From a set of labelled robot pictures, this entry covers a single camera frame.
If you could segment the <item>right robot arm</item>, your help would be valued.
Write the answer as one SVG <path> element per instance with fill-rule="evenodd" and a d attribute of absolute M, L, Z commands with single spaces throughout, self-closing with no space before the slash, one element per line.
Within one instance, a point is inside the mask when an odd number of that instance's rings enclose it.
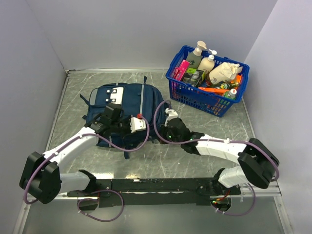
<path fill-rule="evenodd" d="M 214 176 L 213 189 L 218 194 L 244 183 L 266 189 L 279 178 L 279 160 L 256 138 L 239 141 L 192 132 L 180 118 L 166 121 L 157 136 L 164 143 L 180 145 L 190 154 L 215 156 L 235 163 L 235 167 L 220 169 Z"/>

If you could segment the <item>navy blue student backpack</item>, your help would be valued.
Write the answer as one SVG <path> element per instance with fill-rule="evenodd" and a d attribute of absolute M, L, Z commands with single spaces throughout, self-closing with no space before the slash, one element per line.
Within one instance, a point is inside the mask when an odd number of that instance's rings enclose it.
<path fill-rule="evenodd" d="M 128 139 L 108 137 L 108 141 L 99 142 L 99 147 L 116 145 L 124 151 L 125 159 L 129 153 L 138 149 L 144 141 L 153 141 L 158 138 L 157 132 L 166 120 L 165 109 L 169 107 L 163 103 L 161 92 L 154 86 L 146 83 L 110 83 L 95 88 L 88 99 L 80 96 L 89 105 L 106 105 L 108 103 L 121 104 L 126 115 L 136 117 L 142 114 L 146 121 L 146 130 L 131 133 Z"/>

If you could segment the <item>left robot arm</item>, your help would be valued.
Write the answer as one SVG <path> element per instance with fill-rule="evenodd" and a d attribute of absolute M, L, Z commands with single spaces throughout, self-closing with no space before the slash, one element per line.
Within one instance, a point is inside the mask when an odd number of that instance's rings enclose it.
<path fill-rule="evenodd" d="M 66 174 L 66 165 L 99 142 L 108 141 L 112 133 L 130 132 L 131 116 L 125 116 L 119 104 L 109 104 L 75 135 L 61 145 L 42 154 L 28 156 L 19 186 L 24 189 L 26 204 L 51 202 L 58 194 L 80 191 L 86 196 L 94 194 L 96 177 L 86 170 Z"/>

